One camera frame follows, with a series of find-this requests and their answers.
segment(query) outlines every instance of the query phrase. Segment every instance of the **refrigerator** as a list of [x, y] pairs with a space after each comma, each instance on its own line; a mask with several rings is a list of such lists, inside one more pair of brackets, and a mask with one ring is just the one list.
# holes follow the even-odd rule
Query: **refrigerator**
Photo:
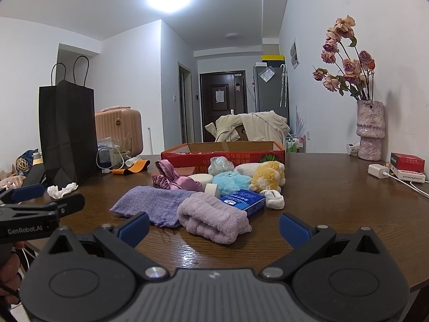
[[287, 124], [290, 125], [289, 117], [289, 88], [285, 81], [285, 89], [283, 89], [283, 100], [280, 104], [282, 96], [282, 68], [273, 68], [275, 74], [267, 82], [260, 75], [267, 70], [263, 66], [253, 67], [253, 82], [254, 94], [256, 103], [256, 112], [271, 111], [280, 116], [287, 118]]

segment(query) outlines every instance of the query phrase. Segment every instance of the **door frame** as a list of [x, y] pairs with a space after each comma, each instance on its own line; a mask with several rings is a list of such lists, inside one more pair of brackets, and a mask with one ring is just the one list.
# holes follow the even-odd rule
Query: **door frame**
[[[185, 115], [186, 115], [186, 131], [187, 131], [187, 142], [193, 143], [195, 142], [195, 125], [194, 125], [194, 103], [193, 103], [193, 92], [192, 92], [192, 77], [193, 73], [191, 69], [189, 69], [187, 66], [183, 65], [180, 62], [177, 62], [177, 80], [180, 81], [180, 68], [188, 72], [188, 74], [185, 75], [184, 79], [184, 99], [185, 99]], [[180, 93], [180, 84], [177, 88], [179, 96]]]
[[205, 118], [205, 112], [204, 112], [204, 94], [202, 91], [202, 79], [205, 76], [213, 76], [213, 75], [234, 75], [234, 74], [241, 74], [243, 78], [243, 95], [244, 95], [244, 111], [247, 113], [248, 107], [247, 107], [247, 82], [246, 82], [246, 71], [245, 70], [236, 70], [236, 71], [218, 71], [218, 72], [205, 72], [203, 74], [199, 75], [199, 97], [200, 105], [201, 105], [201, 127], [202, 127], [202, 140], [204, 141], [204, 118]]

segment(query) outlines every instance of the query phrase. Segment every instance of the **beige coat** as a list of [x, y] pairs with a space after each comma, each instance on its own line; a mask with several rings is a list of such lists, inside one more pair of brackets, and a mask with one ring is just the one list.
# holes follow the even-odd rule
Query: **beige coat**
[[205, 129], [216, 138], [216, 142], [234, 142], [240, 139], [235, 130], [240, 125], [244, 126], [249, 141], [275, 141], [283, 147], [286, 146], [285, 135], [290, 132], [290, 128], [286, 124], [286, 118], [277, 115], [273, 110], [221, 116], [216, 120], [216, 125], [210, 123]]

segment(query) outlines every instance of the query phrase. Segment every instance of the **woven ball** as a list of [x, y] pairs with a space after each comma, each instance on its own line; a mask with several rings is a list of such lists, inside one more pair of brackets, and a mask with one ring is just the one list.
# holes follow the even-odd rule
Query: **woven ball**
[[29, 171], [28, 161], [25, 158], [18, 158], [16, 160], [16, 169], [18, 171], [28, 172]]

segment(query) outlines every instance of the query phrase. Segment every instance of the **blue cloth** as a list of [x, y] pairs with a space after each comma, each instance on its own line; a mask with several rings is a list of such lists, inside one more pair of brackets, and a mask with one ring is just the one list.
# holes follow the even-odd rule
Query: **blue cloth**
[[123, 195], [110, 209], [123, 217], [132, 217], [146, 212], [151, 222], [158, 228], [176, 228], [177, 208], [194, 191], [156, 189], [152, 186], [136, 186]]
[[219, 186], [221, 196], [231, 195], [233, 192], [244, 189], [249, 190], [251, 177], [237, 172], [223, 172], [213, 177], [213, 184]]
[[[39, 149], [36, 149], [36, 150], [27, 150], [20, 157], [18, 157], [18, 158], [23, 158], [23, 159], [25, 159], [28, 162], [29, 170], [31, 170], [31, 168], [33, 167], [33, 153], [35, 153], [35, 152], [39, 152]], [[27, 176], [29, 174], [29, 170], [26, 171], [26, 172], [19, 171], [18, 174], [19, 175]]]

